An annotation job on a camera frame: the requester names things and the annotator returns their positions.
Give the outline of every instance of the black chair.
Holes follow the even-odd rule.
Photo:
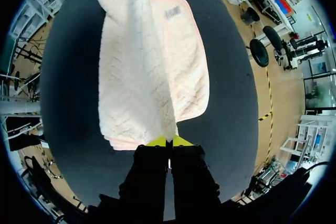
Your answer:
[[[265,26],[262,30],[275,50],[281,54],[282,43],[278,33],[270,26]]]
[[[265,46],[258,39],[250,41],[250,46],[247,47],[251,50],[252,57],[256,63],[262,68],[268,66],[269,58]]]

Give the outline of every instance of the wooden floor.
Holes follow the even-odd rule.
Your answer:
[[[245,44],[248,45],[249,41],[254,38],[254,33],[253,30],[249,26],[245,25],[241,20],[241,7],[232,5],[227,0],[223,0],[223,3],[230,12],[242,39]],[[265,25],[275,26],[270,19],[262,14],[260,14],[260,16]],[[32,44],[29,44],[27,49],[31,49],[38,55],[42,55],[45,45],[44,39],[47,39],[51,26],[52,20],[33,36],[35,41],[33,41]],[[253,24],[253,28],[257,36],[262,33],[262,28],[258,24]],[[304,112],[305,91],[302,80],[302,72],[300,66],[294,71],[284,71],[282,67],[278,66],[275,58],[273,57],[272,46],[268,46],[267,51],[270,58],[270,64],[267,69],[270,78],[274,111],[270,156],[272,157],[273,155],[276,155],[283,164],[286,164],[288,155],[281,152],[279,147],[288,136],[295,136],[296,124],[301,114]],[[250,63],[253,69],[255,85],[258,93],[258,111],[260,118],[271,111],[268,79],[265,68],[259,67],[252,58]],[[27,59],[23,59],[23,57],[18,57],[15,62],[15,66],[15,70],[19,70],[20,76],[23,78],[38,71],[39,67],[39,65],[36,65]],[[255,170],[260,169],[265,164],[270,142],[270,134],[271,117],[268,117],[267,119],[259,122],[258,153],[255,161]],[[49,159],[53,159],[50,151],[48,149],[43,149],[40,146],[30,146],[23,149],[23,153],[26,155],[39,156],[40,158],[38,158],[38,160],[41,165],[43,165],[43,160],[41,159],[43,151],[48,153]],[[59,172],[56,165],[54,165],[54,169]],[[78,203],[73,199],[74,194],[64,179],[52,179],[52,183],[66,199],[74,205]]]
[[[247,4],[243,3],[240,6],[232,5],[227,0],[222,0],[226,5],[232,19],[234,20],[239,33],[246,45],[249,45],[251,39],[254,38],[254,32],[256,36],[263,33],[262,27],[258,23],[253,24],[253,30],[250,26],[247,26],[240,18],[243,13],[242,9],[247,9]],[[261,14],[257,8],[255,8],[260,16],[260,19],[264,25],[275,27],[268,17]],[[272,138],[270,146],[270,157],[275,155],[282,164],[286,164],[289,159],[289,155],[286,152],[282,152],[279,148],[287,137],[295,137],[296,124],[298,123],[301,115],[305,109],[305,89],[303,86],[303,77],[300,66],[293,71],[284,71],[282,67],[278,66],[275,58],[273,57],[272,45],[267,46],[267,52],[269,55],[269,66],[267,67],[270,79],[272,104],[273,104],[273,128]],[[255,84],[258,94],[258,111],[259,118],[266,115],[271,111],[270,94],[268,88],[268,79],[266,75],[266,69],[259,67],[255,61],[251,58],[250,63],[253,69],[255,78]],[[258,153],[255,162],[255,169],[259,170],[266,161],[268,147],[271,134],[271,117],[259,122],[259,139],[258,139]]]

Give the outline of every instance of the black pad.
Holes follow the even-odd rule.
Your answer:
[[[254,60],[261,67],[266,67],[269,64],[268,53],[265,46],[258,39],[250,41],[250,50]]]
[[[272,46],[274,46],[275,50],[281,51],[281,39],[278,33],[270,26],[265,26],[263,29],[264,34],[271,42]]]
[[[178,133],[202,146],[206,164],[220,186],[219,197],[226,201],[248,187],[255,168],[258,103],[254,76],[243,40],[223,2],[186,1],[206,52],[210,97],[202,115],[178,122]],[[65,0],[46,43],[40,79],[46,140],[65,180],[87,206],[98,205],[99,194],[119,198],[119,185],[134,154],[112,153],[100,133],[98,75],[104,18],[97,0]],[[232,66],[239,66],[239,71]],[[172,177],[167,178],[165,216],[169,217],[174,214],[174,187]]]

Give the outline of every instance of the cable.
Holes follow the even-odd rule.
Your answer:
[[[21,90],[23,90],[23,88],[25,86],[27,86],[29,83],[31,83],[32,81],[34,81],[35,79],[37,79],[38,77],[40,76],[40,73],[35,77],[33,78],[32,80],[28,81],[26,84],[24,84],[22,87],[19,87],[20,90],[16,91],[15,94],[13,95],[13,97],[17,96],[18,94],[20,94]]]
[[[10,140],[10,139],[15,138],[15,137],[17,137],[17,136],[20,136],[20,135],[22,135],[22,134],[24,134],[24,133],[26,133],[26,132],[28,132],[28,131],[31,131],[32,129],[35,129],[36,127],[40,126],[41,124],[42,124],[42,122],[39,122],[38,124],[35,124],[34,126],[28,128],[28,129],[26,129],[26,130],[24,130],[24,131],[21,131],[21,132],[15,134],[15,135],[13,135],[13,136],[9,136],[9,137],[5,138],[5,140]]]
[[[320,163],[317,163],[317,164],[314,164],[312,166],[310,166],[307,171],[305,172],[305,174],[309,173],[311,170],[313,170],[315,167],[318,167],[320,165],[328,165],[329,162],[328,161],[324,161],[324,162],[320,162]]]
[[[30,48],[30,50],[31,50],[33,47],[35,47],[36,50],[41,54],[41,56],[43,56],[43,54],[41,53],[40,49],[39,49],[36,45],[34,45],[34,44],[33,44],[33,46]]]

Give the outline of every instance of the red object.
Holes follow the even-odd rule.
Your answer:
[[[287,10],[288,12],[291,12],[291,11],[292,11],[292,9],[290,8],[290,6],[287,4],[286,1],[284,1],[284,0],[280,0],[280,1],[281,1],[281,3],[283,4],[284,8],[286,8],[286,10]]]

